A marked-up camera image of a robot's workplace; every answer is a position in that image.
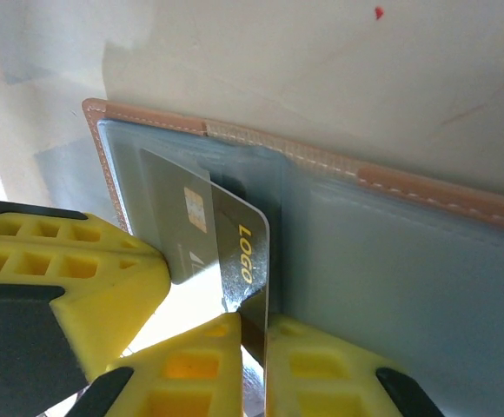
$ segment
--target card holder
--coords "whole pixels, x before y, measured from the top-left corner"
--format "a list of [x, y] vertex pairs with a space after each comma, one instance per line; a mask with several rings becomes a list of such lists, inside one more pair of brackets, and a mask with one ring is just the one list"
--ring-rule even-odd
[[282, 312], [399, 361], [443, 409], [504, 415], [504, 197], [223, 123], [84, 107], [133, 234], [161, 248], [146, 149], [264, 212]]

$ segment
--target credit card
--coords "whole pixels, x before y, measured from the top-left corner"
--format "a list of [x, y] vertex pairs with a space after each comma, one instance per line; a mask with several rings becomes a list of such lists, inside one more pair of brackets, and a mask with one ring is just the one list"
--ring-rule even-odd
[[149, 201], [171, 280], [176, 290], [202, 295], [189, 293], [192, 305], [181, 306], [180, 314], [200, 315], [216, 307], [220, 314], [241, 314], [244, 407], [247, 415], [258, 415], [265, 395], [268, 220], [207, 175], [195, 175], [145, 149], [140, 152], [146, 182], [154, 184]]

